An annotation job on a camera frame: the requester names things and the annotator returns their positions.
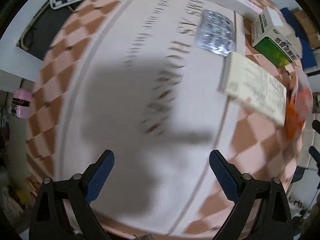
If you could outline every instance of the green and white medicine box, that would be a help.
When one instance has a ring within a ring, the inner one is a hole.
[[[302,57],[302,46],[292,27],[271,8],[262,11],[251,25],[252,46],[276,67]]]

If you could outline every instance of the blue object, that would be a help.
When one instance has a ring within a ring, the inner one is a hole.
[[[313,55],[308,36],[302,28],[301,24],[298,22],[293,13],[288,10],[288,8],[282,8],[280,11],[282,12],[286,22],[294,29],[296,37],[299,37],[300,39],[302,45],[302,68],[306,69],[316,66],[317,62],[315,59],[315,55]]]
[[[94,175],[91,177],[91,179],[88,182],[87,192],[85,194],[85,201],[88,204],[98,197],[114,164],[115,164],[115,155],[113,154],[112,151],[109,151],[105,159],[103,160],[103,162],[100,164],[97,171],[94,173]]]
[[[238,184],[229,173],[228,168],[217,157],[214,151],[210,153],[209,164],[212,171],[216,175],[216,178],[220,183],[227,199],[233,201],[236,204],[239,200]]]

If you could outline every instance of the blue gripper pad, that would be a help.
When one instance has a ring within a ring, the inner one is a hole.
[[[92,178],[88,182],[87,192],[85,194],[85,201],[88,204],[98,197],[114,164],[115,164],[115,155],[113,154],[112,151],[109,151],[106,158],[103,160],[103,162],[100,164],[95,174],[92,176]]]
[[[209,164],[227,199],[236,204],[239,200],[238,184],[229,173],[228,168],[217,157],[214,151],[210,153]]]

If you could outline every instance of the brown box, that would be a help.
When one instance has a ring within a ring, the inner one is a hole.
[[[307,33],[311,48],[312,49],[319,48],[320,40],[318,40],[318,30],[310,21],[308,15],[303,10],[299,10],[294,13],[294,16],[300,22],[304,31]]]

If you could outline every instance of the pink container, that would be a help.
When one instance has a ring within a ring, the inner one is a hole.
[[[11,103],[11,114],[21,119],[29,118],[29,104],[32,99],[32,92],[19,88],[13,94]]]

